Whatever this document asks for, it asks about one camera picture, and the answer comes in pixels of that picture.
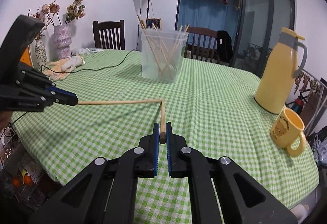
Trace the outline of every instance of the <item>table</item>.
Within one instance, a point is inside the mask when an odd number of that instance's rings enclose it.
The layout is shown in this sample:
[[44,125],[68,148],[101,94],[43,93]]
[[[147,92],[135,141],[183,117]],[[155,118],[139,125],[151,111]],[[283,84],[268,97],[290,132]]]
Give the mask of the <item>table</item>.
[[[82,68],[102,68],[123,60],[127,51],[85,55]],[[309,145],[297,158],[278,148],[269,136],[277,116],[253,99],[259,78],[240,69],[184,59],[175,84],[143,79],[141,53],[132,52],[115,68],[69,75],[59,88],[79,100],[165,98],[166,121],[173,132],[205,156],[229,156],[288,208],[318,184]],[[14,119],[21,113],[15,113]],[[28,113],[16,123],[27,151],[49,176],[66,184],[96,157],[120,157],[152,133],[160,104],[55,104]],[[187,179],[168,177],[166,145],[159,147],[158,177],[139,179],[136,223],[192,223]]]

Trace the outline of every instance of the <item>chopstick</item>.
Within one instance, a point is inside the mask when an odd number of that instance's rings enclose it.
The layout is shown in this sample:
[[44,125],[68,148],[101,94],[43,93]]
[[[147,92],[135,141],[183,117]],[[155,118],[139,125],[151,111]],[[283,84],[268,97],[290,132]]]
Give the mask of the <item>chopstick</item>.
[[[184,32],[186,32],[186,31],[188,30],[189,26],[190,26],[189,24],[186,26],[186,28],[184,29]],[[182,31],[182,28],[183,28],[183,26],[181,25],[181,26],[179,27],[179,33]],[[175,42],[175,44],[174,44],[173,50],[171,51],[171,55],[170,55],[169,58],[168,58],[168,63],[171,63],[171,61],[172,61],[172,59],[173,59],[173,57],[174,57],[174,54],[175,54],[175,52],[176,52],[176,47],[177,47],[177,44],[178,44],[178,41],[179,41],[179,37],[177,38],[177,40],[176,40],[176,42]]]
[[160,111],[160,144],[166,143],[166,123],[165,123],[165,104],[163,99],[145,99],[145,100],[108,100],[108,101],[78,101],[78,105],[121,105],[121,104],[138,104],[138,103],[158,103],[161,102]]
[[[152,25],[152,28],[156,31],[156,30],[157,30],[156,26],[155,26],[153,23],[151,23],[151,25]],[[167,47],[166,47],[166,44],[165,44],[164,41],[161,39],[160,34],[159,34],[158,31],[157,31],[157,35],[158,35],[158,37],[160,38],[160,45],[161,45],[161,43],[163,44],[163,46],[164,46],[164,48],[165,48],[165,50],[166,50],[166,52],[167,52],[167,55],[169,55],[168,49],[167,49]],[[166,55],[165,55],[165,53],[163,52],[163,50],[162,50],[162,53],[163,53],[163,55],[164,55],[166,65],[168,66],[168,61],[167,61]],[[174,69],[177,69],[177,68],[176,68],[176,65],[174,64],[173,61],[171,61],[170,64],[174,67]]]
[[165,104],[163,100],[161,102],[159,143],[166,143]]
[[[144,24],[144,21],[140,18],[139,15],[137,15],[137,18],[139,19],[139,22],[140,22],[140,24],[141,24],[142,29],[146,29],[146,26],[145,26],[145,24]],[[151,45],[150,38],[149,38],[149,36],[148,36],[146,30],[144,31],[144,34],[145,34],[145,37],[146,37],[146,39],[147,39],[147,41],[148,41],[148,43],[149,43],[149,47],[150,47],[150,49],[151,49],[151,51],[152,51],[152,53],[153,53],[153,57],[154,57],[154,59],[155,59],[157,65],[158,65],[159,72],[160,72],[161,76],[163,76],[164,74],[163,74],[163,72],[162,72],[162,70],[161,70],[161,68],[160,68],[160,64],[159,64],[158,58],[156,57],[156,54],[155,54],[155,52],[154,52],[153,46]]]
[[158,103],[162,99],[145,100],[107,100],[107,101],[78,101],[78,105],[120,105],[120,104],[138,104],[138,103]]

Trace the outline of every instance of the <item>yellow thermos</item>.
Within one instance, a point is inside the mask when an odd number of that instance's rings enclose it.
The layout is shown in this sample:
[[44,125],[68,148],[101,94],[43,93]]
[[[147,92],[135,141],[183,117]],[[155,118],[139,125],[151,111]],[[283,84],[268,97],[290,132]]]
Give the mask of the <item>yellow thermos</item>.
[[[295,78],[301,73],[307,58],[304,40],[293,30],[283,27],[278,43],[267,61],[264,74],[254,95],[255,101],[266,111],[279,114],[291,92]],[[303,59],[298,67],[298,46],[304,49]]]

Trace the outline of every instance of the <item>door frame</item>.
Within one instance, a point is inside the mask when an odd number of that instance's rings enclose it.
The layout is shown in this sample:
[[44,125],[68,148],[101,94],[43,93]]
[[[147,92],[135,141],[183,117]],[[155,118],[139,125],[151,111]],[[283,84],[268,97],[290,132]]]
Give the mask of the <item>door frame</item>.
[[[245,2],[246,2],[245,0],[242,0],[240,15],[239,15],[239,19],[238,19],[238,25],[236,28],[235,41],[234,41],[234,46],[233,46],[234,56],[229,63],[229,66],[232,66],[232,67],[235,65],[236,54],[238,53],[238,49],[240,46],[240,39],[242,36],[241,28],[243,27],[243,24],[244,24]],[[296,0],[290,0],[290,2],[291,2],[291,18],[290,18],[290,26],[289,27],[290,27],[290,29],[294,30],[295,19],[296,19]],[[179,5],[180,5],[180,0],[178,0],[178,4],[177,4],[175,30],[177,29]],[[260,56],[260,59],[258,62],[258,66],[257,66],[256,72],[255,72],[256,75],[260,74],[260,72],[258,72],[259,65],[261,65],[261,67],[262,67],[262,64],[265,62],[264,57],[266,57],[266,55],[268,53],[268,46],[269,46],[269,41],[270,41],[270,36],[271,36],[273,16],[274,16],[274,0],[269,0],[268,23],[267,23],[266,35],[264,38],[263,53],[261,53],[261,56]]]

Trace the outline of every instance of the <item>hand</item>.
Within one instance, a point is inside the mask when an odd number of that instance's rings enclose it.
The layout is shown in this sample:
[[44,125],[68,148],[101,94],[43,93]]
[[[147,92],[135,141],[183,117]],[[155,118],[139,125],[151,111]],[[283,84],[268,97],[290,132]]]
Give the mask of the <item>hand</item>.
[[0,111],[0,130],[5,128],[12,116],[12,111]]

